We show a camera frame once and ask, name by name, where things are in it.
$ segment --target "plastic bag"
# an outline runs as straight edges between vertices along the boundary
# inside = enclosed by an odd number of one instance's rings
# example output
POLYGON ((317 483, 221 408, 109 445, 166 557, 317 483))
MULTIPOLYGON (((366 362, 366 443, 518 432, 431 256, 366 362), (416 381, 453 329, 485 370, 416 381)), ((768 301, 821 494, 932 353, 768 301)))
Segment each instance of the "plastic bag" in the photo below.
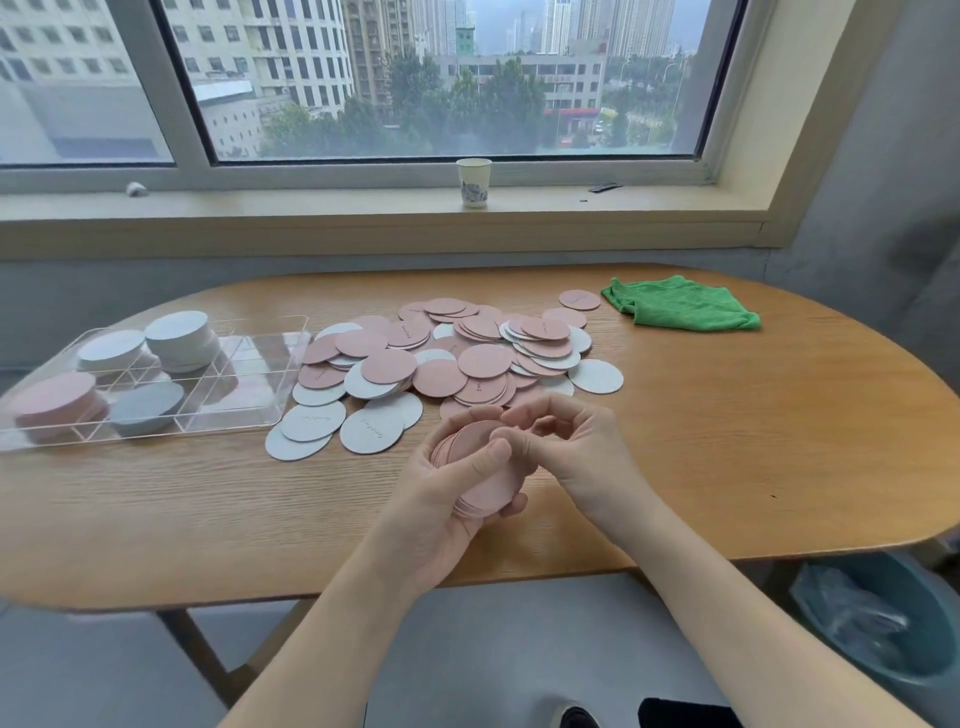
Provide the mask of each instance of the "plastic bag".
POLYGON ((906 661, 890 635, 910 628, 910 619, 861 589, 833 567, 804 564, 790 595, 827 636, 871 667, 903 672, 906 661))

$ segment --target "hand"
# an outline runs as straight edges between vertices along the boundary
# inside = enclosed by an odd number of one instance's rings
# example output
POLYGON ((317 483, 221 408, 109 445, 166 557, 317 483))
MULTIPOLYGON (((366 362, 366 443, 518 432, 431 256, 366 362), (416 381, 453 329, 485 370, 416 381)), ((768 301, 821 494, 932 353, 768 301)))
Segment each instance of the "hand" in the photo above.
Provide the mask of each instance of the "hand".
POLYGON ((550 471, 580 512, 618 546, 636 532, 638 516, 662 503, 606 407, 550 394, 500 419, 509 427, 495 430, 492 439, 503 438, 531 467, 550 471))
POLYGON ((510 460, 511 448, 503 440, 491 441, 470 457, 439 470, 430 464, 430 453, 444 437, 473 422, 497 420, 502 414, 500 407, 472 407, 427 435, 400 473, 393 496, 361 545, 378 568, 399 579, 397 586, 411 600, 446 579, 482 525, 520 513, 527 505, 527 496, 519 493, 498 514, 483 520, 453 513, 458 497, 510 460))

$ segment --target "clear acrylic tray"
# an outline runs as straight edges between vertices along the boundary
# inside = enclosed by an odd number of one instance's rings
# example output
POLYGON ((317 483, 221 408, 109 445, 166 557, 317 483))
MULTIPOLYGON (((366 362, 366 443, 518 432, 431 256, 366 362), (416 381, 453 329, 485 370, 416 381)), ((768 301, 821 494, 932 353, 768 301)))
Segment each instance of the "clear acrylic tray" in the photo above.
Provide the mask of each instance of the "clear acrylic tray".
MULTIPOLYGON (((97 389, 108 404, 153 382, 175 381, 183 387, 185 395, 179 409, 164 418, 169 423, 142 437, 274 425, 283 416, 310 343, 306 324, 306 316, 211 321, 210 326, 220 339, 221 353, 204 369, 184 375, 168 374, 144 346, 139 358, 123 372, 92 374, 97 376, 97 389)), ((34 372, 31 383, 75 371, 77 352, 83 344, 121 328, 129 327, 87 331, 34 372)), ((5 399, 23 388, 13 387, 5 399)), ((117 434, 110 426, 107 412, 95 422, 21 429, 14 424, 10 412, 0 409, 0 451, 126 439, 131 438, 117 434)))

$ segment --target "trash can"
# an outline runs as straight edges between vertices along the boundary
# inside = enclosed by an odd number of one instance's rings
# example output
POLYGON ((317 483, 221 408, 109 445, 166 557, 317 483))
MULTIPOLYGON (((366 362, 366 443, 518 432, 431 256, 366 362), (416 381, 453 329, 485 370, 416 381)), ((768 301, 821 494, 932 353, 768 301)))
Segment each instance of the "trash can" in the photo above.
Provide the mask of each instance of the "trash can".
POLYGON ((935 728, 960 728, 960 595, 905 553, 879 552, 810 559, 834 567, 910 618, 893 635, 906 669, 868 665, 825 631, 805 605, 794 602, 805 626, 866 672, 935 728))

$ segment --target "shoe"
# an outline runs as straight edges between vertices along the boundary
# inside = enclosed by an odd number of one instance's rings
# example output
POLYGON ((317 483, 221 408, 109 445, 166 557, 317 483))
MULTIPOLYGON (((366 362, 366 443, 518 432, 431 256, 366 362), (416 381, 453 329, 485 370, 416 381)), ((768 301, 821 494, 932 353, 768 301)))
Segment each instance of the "shoe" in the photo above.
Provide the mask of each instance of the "shoe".
POLYGON ((600 723, 582 705, 566 703, 553 714, 550 728, 600 728, 600 723))

